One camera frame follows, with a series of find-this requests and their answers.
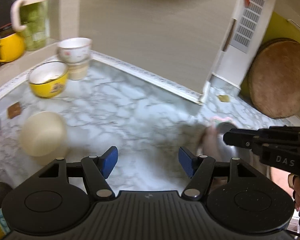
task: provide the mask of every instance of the glass jar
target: glass jar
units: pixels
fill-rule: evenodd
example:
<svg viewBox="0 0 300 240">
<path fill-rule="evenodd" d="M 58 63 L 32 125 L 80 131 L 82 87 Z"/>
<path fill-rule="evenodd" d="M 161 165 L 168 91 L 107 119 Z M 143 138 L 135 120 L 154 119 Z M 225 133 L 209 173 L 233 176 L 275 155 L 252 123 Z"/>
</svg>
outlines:
<svg viewBox="0 0 300 240">
<path fill-rule="evenodd" d="M 20 7 L 20 20 L 27 28 L 22 31 L 26 50 L 34 51 L 46 45 L 47 1 Z"/>
</svg>

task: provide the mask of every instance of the beige bowl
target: beige bowl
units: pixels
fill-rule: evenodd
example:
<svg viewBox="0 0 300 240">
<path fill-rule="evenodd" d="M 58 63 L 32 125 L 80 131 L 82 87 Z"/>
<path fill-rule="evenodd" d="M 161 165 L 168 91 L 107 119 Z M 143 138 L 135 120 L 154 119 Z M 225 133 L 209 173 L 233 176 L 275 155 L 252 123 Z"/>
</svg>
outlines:
<svg viewBox="0 0 300 240">
<path fill-rule="evenodd" d="M 90 58 L 79 63 L 68 64 L 69 66 L 68 78 L 72 80 L 79 80 L 87 76 L 89 63 L 90 63 Z"/>
<path fill-rule="evenodd" d="M 67 154 L 66 122 L 59 114 L 45 111 L 29 117 L 20 133 L 24 151 L 40 165 Z"/>
</svg>

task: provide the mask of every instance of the brown sponge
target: brown sponge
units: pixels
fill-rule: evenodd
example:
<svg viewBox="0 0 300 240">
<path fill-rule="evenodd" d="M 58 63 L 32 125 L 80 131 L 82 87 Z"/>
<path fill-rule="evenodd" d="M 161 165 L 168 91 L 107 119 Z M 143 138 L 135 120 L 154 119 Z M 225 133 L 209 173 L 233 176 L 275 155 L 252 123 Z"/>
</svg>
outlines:
<svg viewBox="0 0 300 240">
<path fill-rule="evenodd" d="M 22 111 L 22 109 L 21 109 L 20 103 L 16 102 L 12 106 L 8 107 L 8 110 L 7 110 L 8 118 L 12 119 L 12 118 L 16 117 L 17 115 L 21 114 L 21 111 Z"/>
</svg>

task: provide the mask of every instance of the black gripper base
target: black gripper base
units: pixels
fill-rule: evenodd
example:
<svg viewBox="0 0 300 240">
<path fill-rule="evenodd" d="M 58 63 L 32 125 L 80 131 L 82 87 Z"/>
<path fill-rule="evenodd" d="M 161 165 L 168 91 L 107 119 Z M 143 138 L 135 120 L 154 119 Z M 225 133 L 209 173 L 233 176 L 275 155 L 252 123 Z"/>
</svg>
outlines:
<svg viewBox="0 0 300 240">
<path fill-rule="evenodd" d="M 286 232 L 241 235 L 219 225 L 201 202 L 180 198 L 177 191 L 121 191 L 98 202 L 80 225 L 53 236 L 11 232 L 5 240 L 291 240 Z"/>
</svg>

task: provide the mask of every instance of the stainless steel bowl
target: stainless steel bowl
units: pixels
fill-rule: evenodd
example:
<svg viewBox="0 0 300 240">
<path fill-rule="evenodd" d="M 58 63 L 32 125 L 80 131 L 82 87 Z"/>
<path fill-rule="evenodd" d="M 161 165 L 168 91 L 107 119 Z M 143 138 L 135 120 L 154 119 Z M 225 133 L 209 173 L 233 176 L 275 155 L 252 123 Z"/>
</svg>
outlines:
<svg viewBox="0 0 300 240">
<path fill-rule="evenodd" d="M 232 128 L 237 128 L 234 124 L 230 122 L 222 122 L 217 125 L 217 148 L 219 152 L 219 162 L 229 162 L 232 157 L 239 157 L 246 161 L 250 162 L 250 151 L 248 149 L 243 149 L 235 146 L 227 145 L 223 141 L 223 135 L 230 131 Z"/>
</svg>

